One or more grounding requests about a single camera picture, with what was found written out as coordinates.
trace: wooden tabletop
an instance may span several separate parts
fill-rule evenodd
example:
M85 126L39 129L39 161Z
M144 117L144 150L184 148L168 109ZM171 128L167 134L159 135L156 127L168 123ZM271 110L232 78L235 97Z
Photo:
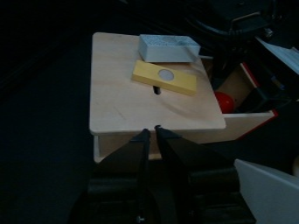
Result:
M138 36L95 33L92 40L89 131L98 135L155 130L216 130L226 128L211 83L198 58L194 63L159 63L160 66L198 76L194 96L132 81Z

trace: red object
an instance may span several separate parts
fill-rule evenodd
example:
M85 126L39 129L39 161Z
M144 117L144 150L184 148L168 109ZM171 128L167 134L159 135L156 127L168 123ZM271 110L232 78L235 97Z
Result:
M222 92L214 92L218 102L219 102L219 108L222 111L222 114L231 114L235 110L235 101L230 97L230 95L222 93Z

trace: white plastic piece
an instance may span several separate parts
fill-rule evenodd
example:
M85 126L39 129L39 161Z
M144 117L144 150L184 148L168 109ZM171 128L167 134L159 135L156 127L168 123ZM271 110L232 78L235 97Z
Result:
M294 175L299 178L299 156L294 159Z
M235 161L240 193L256 224L299 223L299 178L260 164Z
M139 36L138 50L146 62L194 62L200 49L200 45L187 36Z

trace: yellow block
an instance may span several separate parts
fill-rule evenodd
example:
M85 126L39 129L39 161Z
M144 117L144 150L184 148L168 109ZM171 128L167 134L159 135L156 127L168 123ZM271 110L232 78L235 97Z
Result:
M132 80L184 95L196 94L196 75L138 60Z

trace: white circle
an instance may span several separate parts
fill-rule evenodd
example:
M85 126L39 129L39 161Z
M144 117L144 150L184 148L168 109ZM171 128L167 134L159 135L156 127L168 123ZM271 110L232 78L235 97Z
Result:
M171 81L174 79L174 73L167 69L159 71L159 76L164 81Z

